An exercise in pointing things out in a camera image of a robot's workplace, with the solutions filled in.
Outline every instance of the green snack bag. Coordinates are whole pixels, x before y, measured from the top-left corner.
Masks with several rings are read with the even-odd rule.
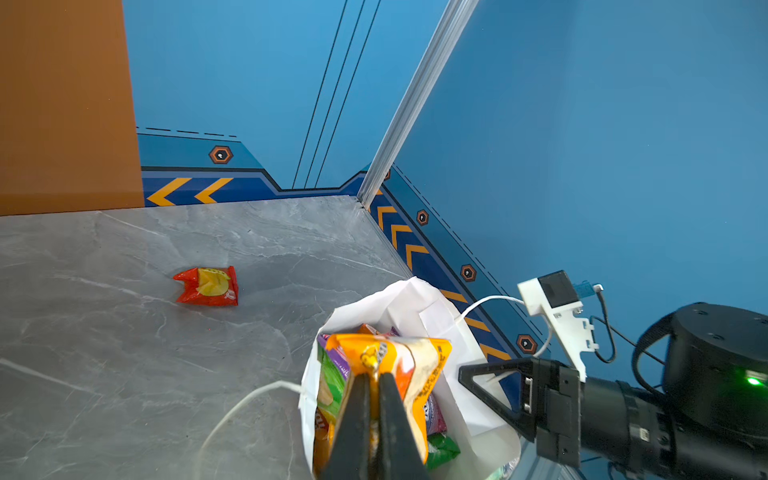
[[[317,408],[331,423],[336,423],[346,381],[325,349],[317,350],[320,361],[320,385],[317,392]]]
[[[462,451],[451,437],[445,433],[435,433],[427,437],[429,454],[427,455],[427,470],[434,470],[440,465],[450,462]]]

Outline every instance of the shopping bag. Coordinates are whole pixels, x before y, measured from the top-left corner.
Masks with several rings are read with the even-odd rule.
[[[432,477],[484,480],[503,465],[516,464],[520,456],[520,438],[512,427],[458,383],[460,366],[486,361],[467,324],[463,320],[456,322],[458,316],[459,311],[440,290],[413,277],[335,309],[318,330],[318,335],[351,332],[362,323],[368,323],[380,332],[395,327],[402,336],[450,340],[451,355],[432,393],[442,410],[448,435],[456,441],[462,453],[437,468]],[[310,469],[320,378],[317,349],[318,344],[314,342],[301,381],[304,393],[299,400],[304,454]],[[506,401],[498,384],[488,385],[487,390],[497,399]]]

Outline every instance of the purple snack bag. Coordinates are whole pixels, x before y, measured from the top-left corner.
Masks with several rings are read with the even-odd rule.
[[[443,433],[448,430],[445,419],[442,418],[440,405],[433,394],[427,397],[427,403],[424,404],[424,416],[427,418],[427,435],[433,433]]]
[[[328,343],[329,337],[330,335],[324,335],[321,333],[317,336],[317,342],[320,344],[320,347],[323,350],[328,352],[328,357],[331,359],[331,362],[333,362],[333,365],[339,369],[341,376],[344,377],[345,380],[349,380],[349,362],[346,361],[344,352],[342,352],[340,349],[333,349],[330,351],[326,349],[326,344]]]

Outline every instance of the snacks in bag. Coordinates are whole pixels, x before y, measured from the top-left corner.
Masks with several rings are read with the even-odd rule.
[[[344,377],[344,380],[349,380],[349,362],[346,361],[344,352],[340,348],[326,349],[326,344],[328,343],[329,337],[330,335],[324,335],[321,333],[317,336],[317,342],[320,344],[320,347],[323,350],[326,350],[328,357],[330,357],[333,365],[339,369],[341,375]]]
[[[226,270],[217,268],[190,268],[174,276],[184,282],[184,293],[178,303],[192,305],[229,306],[237,305],[237,277],[235,267]]]
[[[336,368],[328,352],[318,349],[320,361],[320,385],[317,392],[317,408],[331,423],[336,423],[341,410],[341,401],[344,397],[346,379]]]
[[[429,444],[427,470],[433,470],[446,462],[450,462],[462,452],[456,442],[445,433],[430,435],[427,437],[427,443]]]
[[[357,333],[367,333],[369,335],[381,335],[377,329],[370,326],[367,323],[364,323],[360,326],[360,328],[357,330]],[[384,336],[400,336],[398,331],[395,329],[395,327],[392,327],[387,333],[383,334]],[[426,417],[427,422],[427,435],[432,435],[434,433],[442,433],[448,430],[448,427],[445,425],[445,419],[442,416],[442,412],[440,411],[440,405],[437,403],[437,399],[433,394],[429,394],[429,397],[427,398],[427,403],[424,404],[424,416]]]
[[[392,373],[422,460],[427,460],[424,415],[427,398],[451,352],[443,339],[406,339],[361,334],[337,334],[326,349],[341,348],[353,375],[368,373],[371,382],[371,420],[379,418],[379,376]]]
[[[333,444],[333,424],[328,422],[321,411],[315,411],[315,447],[312,458],[312,470],[319,476],[323,467],[328,463]]]

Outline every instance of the orange wall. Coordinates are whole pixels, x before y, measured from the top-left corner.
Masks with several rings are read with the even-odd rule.
[[[0,15],[0,214],[143,207],[121,0]]]

